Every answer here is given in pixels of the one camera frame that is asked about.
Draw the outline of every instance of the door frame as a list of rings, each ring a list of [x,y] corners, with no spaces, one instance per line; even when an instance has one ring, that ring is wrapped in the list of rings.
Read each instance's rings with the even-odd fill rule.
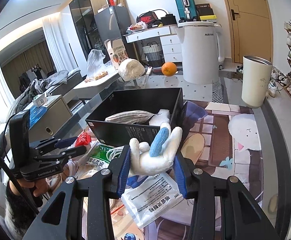
[[[227,10],[228,14],[228,22],[229,22],[229,28],[230,28],[230,39],[231,39],[231,57],[232,57],[232,62],[234,63],[234,36],[233,36],[233,23],[232,23],[232,16],[231,16],[231,11],[230,11],[230,5],[228,0],[224,0],[225,7]],[[270,57],[270,62],[273,62],[273,26],[272,26],[272,18],[271,18],[271,12],[270,12],[270,7],[268,0],[265,0],[267,9],[268,9],[268,14],[269,14],[269,21],[270,21],[270,30],[271,30],[271,57]]]

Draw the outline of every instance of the kettle spout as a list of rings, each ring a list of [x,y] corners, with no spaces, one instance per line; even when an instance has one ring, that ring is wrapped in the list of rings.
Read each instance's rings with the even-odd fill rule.
[[[183,42],[184,42],[184,28],[176,28],[175,31],[179,37],[180,43],[183,44]]]

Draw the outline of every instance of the drawer knob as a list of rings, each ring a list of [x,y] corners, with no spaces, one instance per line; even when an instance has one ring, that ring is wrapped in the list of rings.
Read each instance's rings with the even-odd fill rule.
[[[47,131],[47,133],[50,134],[50,135],[53,134],[53,131],[52,131],[49,127],[46,128],[46,131]]]

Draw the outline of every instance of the kettle lid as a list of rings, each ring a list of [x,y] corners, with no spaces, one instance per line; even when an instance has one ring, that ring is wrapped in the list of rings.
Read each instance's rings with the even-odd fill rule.
[[[178,23],[178,27],[190,27],[190,26],[214,26],[215,23],[212,22],[183,22]]]

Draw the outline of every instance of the white medicine packet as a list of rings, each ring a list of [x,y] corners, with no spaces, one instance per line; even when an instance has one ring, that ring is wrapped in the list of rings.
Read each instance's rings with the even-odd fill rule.
[[[177,183],[165,172],[149,176],[139,187],[121,197],[139,228],[144,228],[183,200]]]

